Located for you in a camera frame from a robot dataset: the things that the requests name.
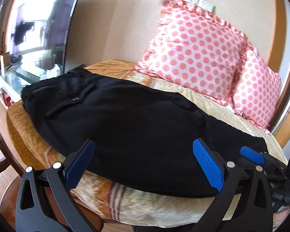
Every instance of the beige bed sheet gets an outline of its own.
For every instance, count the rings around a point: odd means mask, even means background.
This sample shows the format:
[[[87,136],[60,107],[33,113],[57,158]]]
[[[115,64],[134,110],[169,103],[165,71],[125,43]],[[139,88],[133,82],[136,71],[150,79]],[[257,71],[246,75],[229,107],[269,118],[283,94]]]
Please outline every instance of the beige bed sheet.
[[[111,60],[87,67],[91,72],[122,78],[163,91],[179,92],[199,108],[227,124],[257,137],[263,137],[271,155],[287,163],[282,150],[273,135],[251,125],[247,120],[234,115],[228,109],[211,101],[193,90],[168,81],[138,73],[134,64]],[[18,102],[8,109],[8,127],[15,148],[27,165],[47,168],[64,157],[57,153],[38,135],[27,113]],[[132,225],[173,227],[197,222],[213,198],[181,198],[131,189],[111,182],[86,171],[76,189],[71,191],[77,202],[99,214],[102,218],[114,219]],[[230,219],[240,195],[235,195],[225,219]],[[279,223],[280,213],[274,215]]]

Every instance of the bedspread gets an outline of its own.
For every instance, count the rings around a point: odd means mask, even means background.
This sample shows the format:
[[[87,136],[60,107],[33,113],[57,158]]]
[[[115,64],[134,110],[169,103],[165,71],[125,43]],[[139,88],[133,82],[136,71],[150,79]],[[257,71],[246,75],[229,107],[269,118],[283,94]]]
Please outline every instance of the bedspread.
[[[173,84],[163,79],[150,77],[134,70],[135,63],[110,60],[88,66],[90,72],[114,78],[131,80],[163,91],[179,92],[200,109],[227,124],[257,137],[263,137],[268,151],[287,163],[282,150],[272,134],[256,128],[247,120],[234,115],[203,95]],[[50,147],[36,132],[22,101],[8,109],[9,133],[17,152],[26,165],[35,169],[50,167],[56,161],[64,161],[64,156]],[[94,173],[86,171],[76,189],[71,190],[74,199],[94,211],[102,218],[114,219],[132,225],[174,227],[197,222],[210,205],[210,198],[181,198],[142,192],[114,183]],[[231,218],[240,195],[235,195],[224,219]]]

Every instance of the pillow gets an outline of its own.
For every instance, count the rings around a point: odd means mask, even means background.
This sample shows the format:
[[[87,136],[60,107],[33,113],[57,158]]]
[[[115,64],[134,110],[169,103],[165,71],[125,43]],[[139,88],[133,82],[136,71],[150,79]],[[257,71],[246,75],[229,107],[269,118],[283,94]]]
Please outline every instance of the pillow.
[[[206,10],[166,0],[159,28],[135,69],[229,101],[234,72],[248,40]]]
[[[279,99],[281,78],[257,55],[255,48],[248,48],[246,55],[232,90],[234,111],[266,129]]]

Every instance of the blue textured pad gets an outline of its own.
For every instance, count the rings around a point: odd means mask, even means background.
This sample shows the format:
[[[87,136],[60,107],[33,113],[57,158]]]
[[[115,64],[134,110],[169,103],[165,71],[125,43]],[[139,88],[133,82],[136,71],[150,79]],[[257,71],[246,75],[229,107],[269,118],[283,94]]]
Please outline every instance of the blue textured pad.
[[[246,146],[241,148],[240,155],[256,164],[263,164],[265,162],[265,159],[262,154]]]
[[[200,140],[193,142],[193,154],[202,167],[210,185],[220,191],[223,187],[223,172]]]
[[[65,187],[67,190],[77,187],[77,184],[81,180],[86,168],[95,154],[95,148],[95,143],[89,140],[75,158],[65,175]]]

